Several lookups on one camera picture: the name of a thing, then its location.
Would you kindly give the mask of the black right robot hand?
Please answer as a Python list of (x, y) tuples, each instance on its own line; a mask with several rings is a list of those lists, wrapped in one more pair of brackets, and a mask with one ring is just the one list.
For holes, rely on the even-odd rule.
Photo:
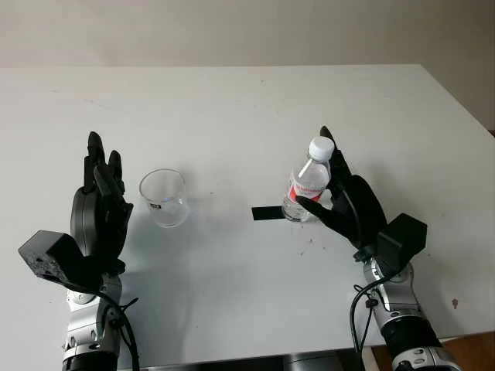
[(332, 208), (304, 196), (297, 203), (318, 218), (325, 226), (340, 234), (357, 248), (357, 262), (365, 262), (376, 254), (378, 233), (386, 227), (384, 211), (367, 181), (353, 175), (341, 150), (335, 148), (329, 160)]

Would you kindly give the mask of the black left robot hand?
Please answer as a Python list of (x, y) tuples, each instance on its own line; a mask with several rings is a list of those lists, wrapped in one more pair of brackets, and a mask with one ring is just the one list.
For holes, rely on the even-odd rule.
[(122, 274), (119, 256), (125, 245), (133, 205), (125, 201), (121, 156), (113, 150), (105, 157), (100, 135), (88, 136), (84, 158), (84, 184), (76, 191), (70, 218), (70, 235), (85, 260), (100, 272)]

